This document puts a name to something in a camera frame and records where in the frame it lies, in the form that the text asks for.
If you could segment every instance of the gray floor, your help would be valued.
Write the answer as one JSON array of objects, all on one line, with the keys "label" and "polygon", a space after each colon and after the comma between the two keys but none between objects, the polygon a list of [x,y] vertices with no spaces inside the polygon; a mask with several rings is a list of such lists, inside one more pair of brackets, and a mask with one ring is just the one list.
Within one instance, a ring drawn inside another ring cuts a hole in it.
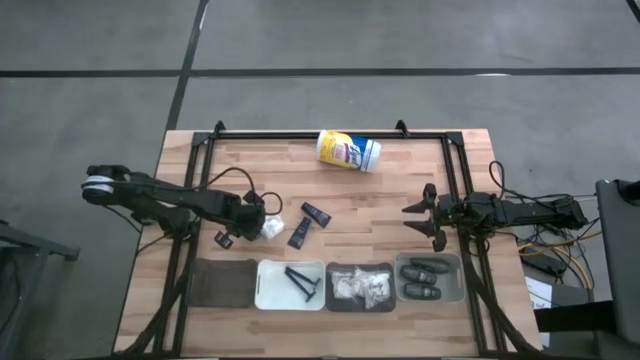
[{"label": "gray floor", "polygon": [[[196,6],[0,0],[0,70],[177,69]],[[212,0],[194,68],[640,66],[638,31],[623,0]],[[82,248],[50,261],[23,357],[109,353],[137,236],[79,184],[89,164],[153,172],[176,82],[0,79],[0,218]],[[638,94],[637,76],[191,79],[178,128],[489,128],[509,187],[584,194],[638,178]],[[607,299],[602,240],[585,246]]]}]

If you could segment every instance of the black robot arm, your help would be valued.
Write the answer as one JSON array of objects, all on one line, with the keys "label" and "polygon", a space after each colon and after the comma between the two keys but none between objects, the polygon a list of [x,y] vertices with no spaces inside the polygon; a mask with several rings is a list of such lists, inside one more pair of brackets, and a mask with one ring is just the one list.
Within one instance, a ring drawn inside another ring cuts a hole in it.
[{"label": "black robot arm", "polygon": [[405,221],[409,226],[428,237],[435,237],[435,251],[442,251],[447,238],[442,226],[458,226],[478,238],[493,236],[496,230],[525,225],[550,225],[560,229],[577,230],[588,223],[580,204],[563,197],[553,201],[514,203],[501,200],[495,194],[474,192],[462,202],[454,202],[451,195],[437,196],[436,187],[427,184],[423,200],[402,209],[406,213],[430,212],[426,221]]},{"label": "black robot arm", "polygon": [[226,191],[184,188],[121,165],[89,166],[87,175],[82,184],[82,197],[87,202],[120,205],[132,211],[134,220],[141,224],[158,222],[172,235],[188,231],[191,212],[224,225],[227,236],[243,236],[248,240],[256,239],[264,224],[264,202],[242,204],[240,196]]}]

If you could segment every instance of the product label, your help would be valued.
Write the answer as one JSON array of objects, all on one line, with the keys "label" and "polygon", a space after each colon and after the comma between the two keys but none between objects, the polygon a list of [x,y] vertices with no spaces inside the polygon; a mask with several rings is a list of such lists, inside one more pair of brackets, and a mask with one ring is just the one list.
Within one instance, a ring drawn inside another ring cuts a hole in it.
[{"label": "product label", "polygon": [[327,131],[322,140],[320,160],[329,164],[360,169],[367,148],[367,139]]}]

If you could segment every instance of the wooden table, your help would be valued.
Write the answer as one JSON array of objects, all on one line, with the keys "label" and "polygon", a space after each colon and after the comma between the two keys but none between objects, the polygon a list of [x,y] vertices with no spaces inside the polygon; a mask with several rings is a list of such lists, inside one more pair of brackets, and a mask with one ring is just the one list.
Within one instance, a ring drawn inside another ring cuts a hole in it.
[{"label": "wooden table", "polygon": [[[489,162],[494,160],[488,131],[462,132],[475,190],[497,192],[488,173]],[[157,178],[183,185],[192,134],[193,131],[167,133]],[[275,191],[282,196],[281,215],[286,231],[272,242],[239,239],[230,250],[223,250],[213,241],[221,226],[205,222],[197,256],[393,264],[399,251],[433,251],[430,240],[402,225],[406,214],[400,210],[421,199],[427,182],[436,184],[441,193],[448,192],[441,145],[432,140],[380,142],[383,150],[377,171],[364,174],[318,162],[315,141],[216,140],[211,177],[229,166],[246,169],[258,193]],[[221,178],[214,187],[240,195],[248,190],[247,180],[233,173]],[[268,211],[277,206],[270,201]],[[300,206],[305,201],[333,219],[326,229],[312,226],[302,250],[295,250],[286,243],[302,218]],[[145,227],[140,246],[159,235],[158,227]],[[459,253],[456,233],[449,229],[447,235],[445,251]],[[135,261],[114,350],[131,344],[158,308],[170,248],[169,241],[158,243]],[[513,238],[505,235],[492,238],[489,258],[500,306],[527,340],[540,347]],[[483,319],[488,341],[493,344],[486,309]],[[169,320],[169,339],[173,338],[174,321],[175,317]],[[380,314],[332,313],[326,309],[283,312],[190,308],[183,346],[184,356],[210,357],[476,354],[467,301],[443,304],[398,300],[393,312]]]}]

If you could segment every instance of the white paper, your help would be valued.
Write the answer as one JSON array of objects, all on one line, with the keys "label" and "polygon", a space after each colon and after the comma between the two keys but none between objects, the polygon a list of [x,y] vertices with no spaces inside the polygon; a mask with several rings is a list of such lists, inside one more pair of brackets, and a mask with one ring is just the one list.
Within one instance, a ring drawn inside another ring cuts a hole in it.
[{"label": "white paper", "polygon": [[[531,307],[534,310],[551,308],[553,286],[526,276],[525,280],[527,282],[527,288],[529,289]],[[542,342],[542,346],[549,347],[549,333],[540,333],[540,341]]]}]

